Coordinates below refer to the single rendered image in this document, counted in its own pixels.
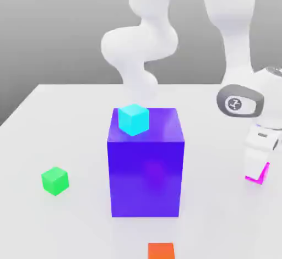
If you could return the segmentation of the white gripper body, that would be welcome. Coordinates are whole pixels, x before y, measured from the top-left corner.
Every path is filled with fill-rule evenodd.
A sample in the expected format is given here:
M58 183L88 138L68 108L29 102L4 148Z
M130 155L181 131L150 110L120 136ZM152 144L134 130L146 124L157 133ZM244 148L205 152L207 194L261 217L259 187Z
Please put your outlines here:
M243 159L245 165L245 177L247 179L259 179L269 160L269 155L269 151L247 147Z

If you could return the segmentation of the small magenta cube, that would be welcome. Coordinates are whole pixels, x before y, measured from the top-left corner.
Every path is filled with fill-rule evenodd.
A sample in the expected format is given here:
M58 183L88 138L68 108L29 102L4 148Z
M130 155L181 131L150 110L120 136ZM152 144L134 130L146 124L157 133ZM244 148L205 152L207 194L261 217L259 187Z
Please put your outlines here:
M262 172L261 172L261 174L260 174L258 179L253 179L253 178L248 177L248 176L245 176L245 179L248 180L248 181L251 181L251 182L253 182L255 184L262 185L263 182L265 181L266 177L267 177L268 170L269 170L269 165L270 165L269 162L267 162L265 164L265 166L264 166L264 168L263 168L263 170L262 170Z

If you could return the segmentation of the small orange cube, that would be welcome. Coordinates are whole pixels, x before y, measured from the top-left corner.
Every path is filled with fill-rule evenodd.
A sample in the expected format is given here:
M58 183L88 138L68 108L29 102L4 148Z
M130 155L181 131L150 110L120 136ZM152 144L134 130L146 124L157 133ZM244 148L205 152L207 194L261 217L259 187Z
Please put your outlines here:
M173 243L149 243L148 259L175 259Z

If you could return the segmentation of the small cyan cube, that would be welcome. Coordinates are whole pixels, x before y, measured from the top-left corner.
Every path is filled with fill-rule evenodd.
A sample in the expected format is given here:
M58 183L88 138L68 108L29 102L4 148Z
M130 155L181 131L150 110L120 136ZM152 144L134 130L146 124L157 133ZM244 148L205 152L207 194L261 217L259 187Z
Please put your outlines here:
M118 127L130 136L149 130L149 110L138 104L118 109Z

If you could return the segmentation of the small green cube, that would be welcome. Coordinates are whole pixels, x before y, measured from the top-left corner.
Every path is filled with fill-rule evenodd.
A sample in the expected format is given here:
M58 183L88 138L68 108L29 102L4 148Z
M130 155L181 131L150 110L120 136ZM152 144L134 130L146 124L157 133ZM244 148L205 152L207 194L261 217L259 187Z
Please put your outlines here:
M69 187L68 173L59 167L42 173L41 180L43 188L53 196L59 195Z

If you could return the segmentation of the large blue box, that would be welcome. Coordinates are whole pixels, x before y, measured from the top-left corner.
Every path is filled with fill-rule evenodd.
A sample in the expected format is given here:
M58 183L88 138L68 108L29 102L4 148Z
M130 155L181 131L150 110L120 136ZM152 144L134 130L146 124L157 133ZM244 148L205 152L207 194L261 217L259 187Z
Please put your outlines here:
M177 110L151 108L150 128L129 136L112 112L107 138L113 217L178 217L185 140Z

